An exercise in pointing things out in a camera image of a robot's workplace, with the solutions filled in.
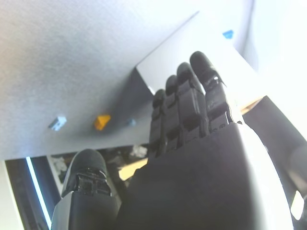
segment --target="gray surface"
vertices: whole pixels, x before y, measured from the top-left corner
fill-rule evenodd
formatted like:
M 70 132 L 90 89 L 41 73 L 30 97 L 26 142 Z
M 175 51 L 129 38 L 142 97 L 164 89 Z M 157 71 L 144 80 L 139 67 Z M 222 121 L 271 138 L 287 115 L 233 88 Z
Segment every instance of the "gray surface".
M 114 111 L 133 67 L 195 11 L 185 0 L 1 1 L 0 159 L 146 142 L 149 104 L 136 127 L 103 135 L 92 123 Z M 48 130 L 58 115 L 66 125 Z

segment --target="back of robotic hand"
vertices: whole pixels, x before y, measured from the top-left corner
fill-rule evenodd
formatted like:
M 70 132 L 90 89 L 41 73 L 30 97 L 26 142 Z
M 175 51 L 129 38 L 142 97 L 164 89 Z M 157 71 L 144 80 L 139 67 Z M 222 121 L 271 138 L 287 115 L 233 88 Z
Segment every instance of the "back of robotic hand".
M 154 96 L 149 161 L 116 229 L 293 229 L 265 147 L 201 52 Z

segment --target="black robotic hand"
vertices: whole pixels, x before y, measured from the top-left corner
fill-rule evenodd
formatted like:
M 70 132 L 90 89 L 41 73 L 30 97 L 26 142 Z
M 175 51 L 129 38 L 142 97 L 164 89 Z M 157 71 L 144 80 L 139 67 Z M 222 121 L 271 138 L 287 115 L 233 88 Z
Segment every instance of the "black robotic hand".
M 153 99 L 149 161 L 136 171 L 116 229 L 291 229 L 282 185 L 201 52 Z

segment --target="orange block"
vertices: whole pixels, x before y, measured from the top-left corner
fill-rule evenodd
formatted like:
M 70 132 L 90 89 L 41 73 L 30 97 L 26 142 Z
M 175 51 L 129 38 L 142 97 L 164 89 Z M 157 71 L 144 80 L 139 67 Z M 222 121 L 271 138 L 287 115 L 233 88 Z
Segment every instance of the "orange block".
M 96 118 L 94 126 L 97 130 L 101 131 L 111 119 L 110 115 L 100 115 Z

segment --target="robotic hand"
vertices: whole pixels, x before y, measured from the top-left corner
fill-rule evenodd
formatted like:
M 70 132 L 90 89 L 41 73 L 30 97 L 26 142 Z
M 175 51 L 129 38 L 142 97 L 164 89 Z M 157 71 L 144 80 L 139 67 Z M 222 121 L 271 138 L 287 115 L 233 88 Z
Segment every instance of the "robotic hand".
M 201 52 L 154 96 L 149 161 L 134 174 L 117 217 L 97 164 L 103 159 L 81 153 L 66 176 L 54 230 L 293 229 L 264 145 Z

